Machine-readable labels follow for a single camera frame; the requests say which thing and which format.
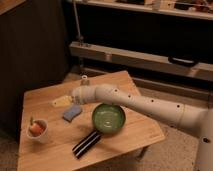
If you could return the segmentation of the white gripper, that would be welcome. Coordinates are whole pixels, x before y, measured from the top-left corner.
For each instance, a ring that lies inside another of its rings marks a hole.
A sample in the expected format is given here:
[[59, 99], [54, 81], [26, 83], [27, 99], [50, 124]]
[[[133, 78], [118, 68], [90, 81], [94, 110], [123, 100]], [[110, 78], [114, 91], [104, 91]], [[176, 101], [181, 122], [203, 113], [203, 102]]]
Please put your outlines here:
[[72, 100], [75, 104], [86, 104], [91, 100], [90, 88], [88, 86], [74, 88], [71, 92], [71, 97], [68, 95], [58, 97], [54, 99], [51, 104], [54, 107], [65, 107], [70, 106]]

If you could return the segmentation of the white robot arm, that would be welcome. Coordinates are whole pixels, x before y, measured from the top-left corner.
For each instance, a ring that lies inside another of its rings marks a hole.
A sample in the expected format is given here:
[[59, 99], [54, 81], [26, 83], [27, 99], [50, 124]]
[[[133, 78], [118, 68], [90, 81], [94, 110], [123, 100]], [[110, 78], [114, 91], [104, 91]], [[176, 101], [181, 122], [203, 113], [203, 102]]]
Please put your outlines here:
[[52, 105], [106, 103], [124, 106], [199, 139], [193, 171], [213, 171], [213, 107], [200, 108], [141, 95], [132, 95], [116, 85], [99, 84], [74, 88]]

